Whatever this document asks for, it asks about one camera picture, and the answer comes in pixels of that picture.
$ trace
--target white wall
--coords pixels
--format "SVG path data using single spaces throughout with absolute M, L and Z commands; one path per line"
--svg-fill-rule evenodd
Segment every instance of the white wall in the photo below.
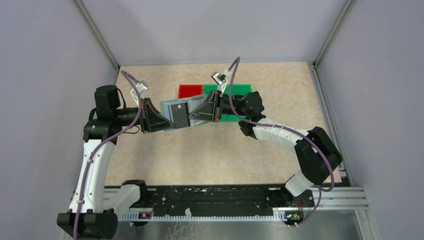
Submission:
M 424 230 L 424 1 L 357 1 L 319 71 L 382 239 Z
M 57 239 L 94 91 L 113 83 L 114 72 L 72 1 L 3 1 L 1 239 Z
M 84 0 L 120 65 L 313 61 L 344 0 Z

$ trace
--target floor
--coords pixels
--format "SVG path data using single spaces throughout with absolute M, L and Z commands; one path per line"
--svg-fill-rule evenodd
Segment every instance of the floor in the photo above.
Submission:
M 149 87 L 142 98 L 176 99 L 180 84 L 213 84 L 212 72 L 229 64 L 123 66 Z M 306 62 L 241 63 L 234 82 L 259 91 L 265 114 L 276 122 L 310 130 L 325 129 Z M 120 74 L 116 85 L 129 107 L 131 86 Z M 147 185 L 284 183 L 299 170 L 296 155 L 276 144 L 245 137 L 237 122 L 208 123 L 173 131 L 124 134 L 107 170 L 106 185 L 141 179 Z M 338 169 L 334 171 L 340 182 Z

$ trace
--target marble-patterned surface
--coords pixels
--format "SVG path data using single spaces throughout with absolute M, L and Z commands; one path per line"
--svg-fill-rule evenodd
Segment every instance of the marble-patterned surface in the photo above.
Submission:
M 150 97 L 160 109 L 160 101 L 177 98 L 180 84 L 214 84 L 211 73 L 228 67 L 181 64 L 121 69 L 149 84 L 142 97 Z M 263 113 L 276 122 L 302 129 L 325 127 L 306 62 L 241 63 L 235 83 L 251 84 L 253 91 L 259 91 L 265 106 Z M 116 85 L 127 105 L 135 107 L 129 93 L 131 86 L 121 74 Z M 120 136 L 106 185 L 120 185 L 128 179 L 142 179 L 148 185 L 283 183 L 299 169 L 293 152 L 245 137 L 237 122 L 218 122 Z M 334 175 L 340 182 L 338 169 Z

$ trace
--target metal frame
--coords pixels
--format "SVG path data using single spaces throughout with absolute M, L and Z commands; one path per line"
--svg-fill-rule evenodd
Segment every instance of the metal frame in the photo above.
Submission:
M 82 18 L 84 19 L 84 22 L 86 23 L 88 29 L 92 33 L 93 37 L 97 41 L 98 45 L 100 46 L 101 50 L 103 51 L 104 55 L 108 58 L 110 63 L 113 65 L 113 67 L 116 69 L 116 75 L 115 75 L 115 81 L 118 78 L 120 65 L 116 61 L 113 53 L 109 49 L 106 41 L 102 37 L 99 29 L 97 28 L 95 22 L 91 18 L 89 12 L 87 11 L 86 7 L 84 6 L 84 3 L 82 0 L 72 0 L 75 3 L 75 6 L 77 7 L 78 11 L 80 12 Z M 321 106 L 321 111 L 324 117 L 325 124 L 328 129 L 328 133 L 331 137 L 331 139 L 334 140 L 334 144 L 339 149 L 341 154 L 343 156 L 346 156 L 344 153 L 344 147 L 342 142 L 340 141 L 340 135 L 337 129 L 336 122 L 334 120 L 333 112 L 331 105 L 329 103 L 325 85 L 323 84 L 323 80 L 320 76 L 319 72 L 319 66 L 324 59 L 327 51 L 331 47 L 332 42 L 334 41 L 337 33 L 339 32 L 340 28 L 342 27 L 342 24 L 344 22 L 344 19 L 346 18 L 346 15 L 350 12 L 353 5 L 355 4 L 356 0 L 346 0 L 345 4 L 337 17 L 333 27 L 331 28 L 331 31 L 329 32 L 323 46 L 321 47 L 315 61 L 308 62 L 308 67 L 312 76 L 312 81 L 315 87 L 315 91 L 317 93 L 317 97 L 319 100 L 319 104 Z M 344 161 L 340 167 L 340 176 L 344 180 L 348 180 L 348 184 L 351 187 L 335 187 L 332 192 L 323 192 L 322 193 L 322 200 L 320 203 L 320 207 L 318 210 L 331 210 L 331 211 L 343 211 L 343 210 L 355 210 L 357 223 L 358 223 L 358 230 L 360 231 L 363 239 L 380 239 L 380 235 L 378 233 L 378 230 L 376 228 L 373 216 L 370 212 L 370 208 L 365 196 L 365 192 L 362 187 L 354 187 L 354 180 L 353 176 L 350 173 L 349 170 L 349 163 L 348 161 Z M 318 197 L 318 190 L 312 189 L 314 198 Z M 110 197 L 111 194 L 105 193 L 105 200 Z M 289 211 L 293 210 L 291 208 L 277 208 L 276 211 Z M 130 209 L 127 214 L 130 214 L 131 211 L 138 211 L 137 209 Z M 152 218 L 152 221 L 175 221 L 177 219 L 173 218 Z M 182 217 L 181 219 L 178 219 L 179 221 L 202 221 L 202 219 L 197 219 L 193 217 Z M 230 221 L 230 219 L 215 219 L 218 221 Z M 234 219 L 234 221 L 257 221 L 257 218 L 237 218 Z M 268 220 L 273 221 L 274 218 L 271 216 L 268 218 Z M 69 235 L 65 233 L 65 235 L 61 234 L 60 239 L 71 239 Z

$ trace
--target gray wall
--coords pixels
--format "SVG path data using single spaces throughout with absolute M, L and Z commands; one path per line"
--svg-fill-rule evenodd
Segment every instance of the gray wall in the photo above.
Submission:
M 359 0 L 319 68 L 383 239 L 424 229 L 424 1 Z
M 312 61 L 344 0 L 84 0 L 120 65 Z
M 114 72 L 72 1 L 3 1 L 0 239 L 57 239 L 94 91 Z

